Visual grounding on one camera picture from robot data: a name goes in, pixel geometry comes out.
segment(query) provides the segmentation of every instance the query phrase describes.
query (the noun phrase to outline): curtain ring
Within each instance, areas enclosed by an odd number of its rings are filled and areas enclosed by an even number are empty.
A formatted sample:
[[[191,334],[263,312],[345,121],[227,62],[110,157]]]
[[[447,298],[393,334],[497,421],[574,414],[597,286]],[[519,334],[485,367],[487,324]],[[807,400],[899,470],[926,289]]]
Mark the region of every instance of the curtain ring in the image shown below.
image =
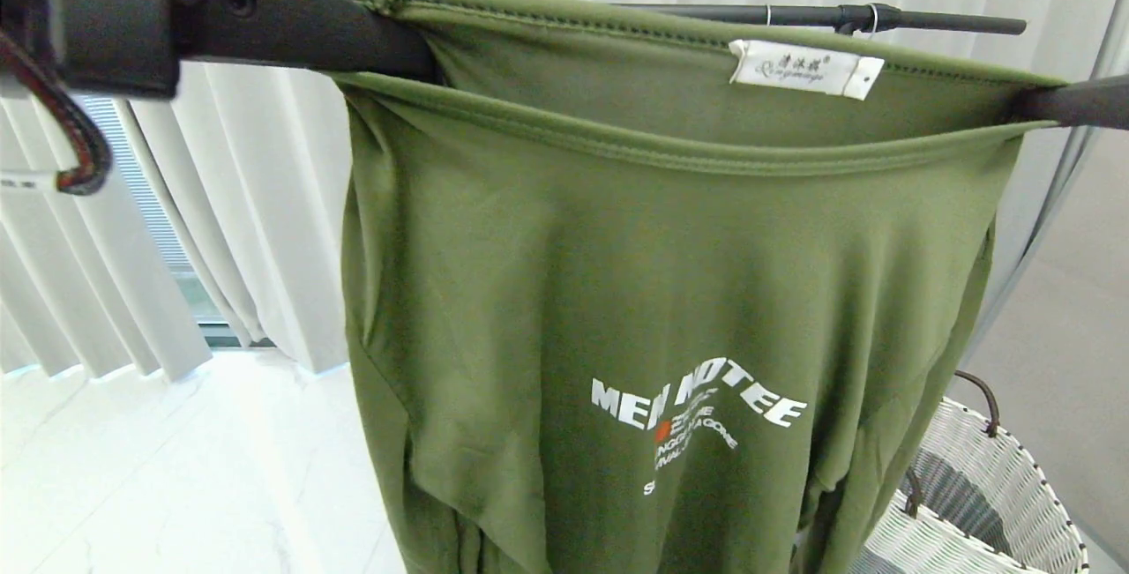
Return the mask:
[[[874,38],[875,32],[878,32],[878,6],[874,3],[866,5],[870,6],[870,9],[874,10],[874,24],[870,25],[870,33],[866,36],[866,40],[869,41]]]

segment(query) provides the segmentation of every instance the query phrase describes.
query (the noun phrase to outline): green t-shirt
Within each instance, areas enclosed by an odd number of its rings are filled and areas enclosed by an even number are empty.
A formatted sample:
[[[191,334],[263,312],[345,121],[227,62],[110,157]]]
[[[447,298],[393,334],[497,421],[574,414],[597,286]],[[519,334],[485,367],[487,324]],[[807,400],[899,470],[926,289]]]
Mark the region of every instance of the green t-shirt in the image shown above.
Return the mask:
[[[578,0],[359,1],[446,82],[330,73],[352,371],[408,571],[846,571],[1051,124],[1008,102],[1061,82]]]

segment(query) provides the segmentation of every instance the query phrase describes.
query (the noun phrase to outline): white lettering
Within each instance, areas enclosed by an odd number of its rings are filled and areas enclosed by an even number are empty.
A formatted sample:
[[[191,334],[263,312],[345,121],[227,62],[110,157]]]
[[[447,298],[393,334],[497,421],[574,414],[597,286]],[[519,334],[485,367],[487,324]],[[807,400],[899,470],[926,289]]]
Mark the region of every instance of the white lettering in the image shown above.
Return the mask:
[[[620,405],[620,392],[611,386],[604,386],[604,382],[592,379],[592,403],[615,415]]]
[[[726,358],[710,358],[699,365],[694,372],[694,388],[714,382],[714,379],[717,377],[718,372],[721,371],[721,367],[727,362]]]
[[[738,365],[733,360],[726,360],[726,362],[729,363],[730,368],[725,373],[725,375],[721,376],[721,382],[728,384],[729,386],[736,386],[738,382],[741,382],[746,377],[750,381],[753,380],[753,376],[750,376],[749,372],[741,368],[741,365]]]
[[[671,385],[667,384],[663,388],[663,392],[655,395],[654,400],[650,402],[650,418],[647,419],[647,430],[655,428],[658,424],[658,418],[663,416],[663,411],[666,410],[666,398],[671,394]]]
[[[679,395],[674,398],[674,405],[681,405],[690,399],[694,392],[694,372],[688,373],[682,376],[682,383],[679,384]]]
[[[800,415],[800,410],[807,406],[807,402],[797,402],[795,400],[789,400],[788,398],[780,398],[780,401],[769,409],[769,412],[764,414],[764,418],[777,426],[782,426],[788,428],[791,426],[790,421],[785,421],[786,417],[795,417]]]
[[[741,399],[749,402],[751,409],[759,414],[764,412],[762,406],[771,407],[772,401],[777,398],[779,398],[779,394],[769,391],[760,382],[754,382],[750,389],[741,392]]]
[[[650,400],[647,398],[640,398],[633,393],[624,392],[620,398],[620,421],[630,424],[636,428],[642,428],[645,425],[641,421],[637,421],[637,416],[646,416],[647,409],[650,405]]]

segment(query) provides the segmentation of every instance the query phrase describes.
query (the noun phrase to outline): laundry basket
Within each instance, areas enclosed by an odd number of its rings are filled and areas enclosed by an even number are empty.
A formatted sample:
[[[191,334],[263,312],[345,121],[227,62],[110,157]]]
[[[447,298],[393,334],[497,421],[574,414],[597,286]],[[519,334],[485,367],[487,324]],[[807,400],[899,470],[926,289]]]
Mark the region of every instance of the laundry basket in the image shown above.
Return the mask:
[[[1043,471],[990,418],[945,398],[851,574],[1077,574],[1086,546]]]

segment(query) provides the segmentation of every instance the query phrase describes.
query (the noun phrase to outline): curtain fold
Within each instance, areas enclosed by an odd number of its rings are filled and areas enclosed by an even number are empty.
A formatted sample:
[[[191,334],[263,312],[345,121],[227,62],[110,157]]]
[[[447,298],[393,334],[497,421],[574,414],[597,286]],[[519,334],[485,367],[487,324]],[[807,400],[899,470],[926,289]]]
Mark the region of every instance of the curtain fold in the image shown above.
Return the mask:
[[[0,98],[0,164],[64,167],[71,147],[32,99]],[[97,195],[0,194],[0,366],[129,365],[178,379],[211,357],[124,181]]]
[[[601,0],[611,2],[839,5],[1024,18],[1022,36],[895,29],[876,40],[1084,80],[1115,0]],[[343,363],[339,217],[349,172],[343,102],[316,73],[185,63],[173,104],[134,101],[135,146],[167,184],[182,241],[243,341],[270,337],[307,368]],[[1024,146],[1000,206],[987,303],[1003,292],[1038,228],[1068,132]]]

